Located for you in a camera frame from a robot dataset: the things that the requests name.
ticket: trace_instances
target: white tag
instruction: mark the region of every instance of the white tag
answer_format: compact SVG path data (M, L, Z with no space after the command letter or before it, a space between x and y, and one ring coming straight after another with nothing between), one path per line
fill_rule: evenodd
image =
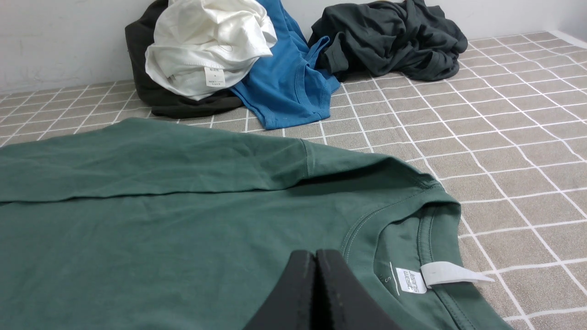
M495 282L491 277L470 271L447 261L437 261L422 265L420 271L428 288L431 288L431 285L435 284L456 282Z
M419 272L405 270L397 267L396 271L397 280L400 283L400 288L402 288L402 291L411 292L413 294L425 294L426 291L428 291L424 285L422 275Z
M224 80L224 70L204 67L204 73L206 74L206 86L226 87L226 81Z

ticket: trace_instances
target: white shirt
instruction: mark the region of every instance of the white shirt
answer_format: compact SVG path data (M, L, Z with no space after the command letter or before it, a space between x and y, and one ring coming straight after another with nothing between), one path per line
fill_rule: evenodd
M237 84L277 43L255 0L170 0L147 48L145 68L162 87L201 100ZM222 69L225 86L207 86L204 67Z

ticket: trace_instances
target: black object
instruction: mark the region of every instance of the black object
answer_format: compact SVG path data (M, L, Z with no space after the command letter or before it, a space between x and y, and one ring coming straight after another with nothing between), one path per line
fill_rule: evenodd
M242 101L228 89L219 90L205 99L196 101L170 92L147 74L145 53L147 47L155 42L155 24L168 5L168 0L156 0L138 21L124 29L139 98L151 106L151 112L155 116L175 119L211 116L242 106Z
M311 45L330 37L319 63L339 80L365 69L375 76L401 71L417 80L446 79L457 74L458 55L468 45L442 9L424 0L326 7L312 32Z
M401 330L336 250L294 251L244 330Z

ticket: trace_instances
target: white wall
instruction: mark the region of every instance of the white wall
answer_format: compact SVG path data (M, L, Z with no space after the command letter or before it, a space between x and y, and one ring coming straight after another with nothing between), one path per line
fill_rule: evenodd
M587 1L575 1L567 7L559 29L587 42Z
M150 2L0 0L0 92L131 79L124 27ZM341 2L283 0L307 36L322 9ZM571 2L585 0L427 1L441 5L469 39L556 29ZM584 21L582 14L575 19Z

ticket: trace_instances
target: grid mat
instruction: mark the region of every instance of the grid mat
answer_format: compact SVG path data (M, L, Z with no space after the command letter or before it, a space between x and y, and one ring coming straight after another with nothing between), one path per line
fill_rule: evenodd
M463 204L465 266L515 329L587 326L587 49L548 32L472 41L441 82L355 76L332 117L264 131L247 109L178 123L391 154ZM152 117L132 81L0 96L0 146Z

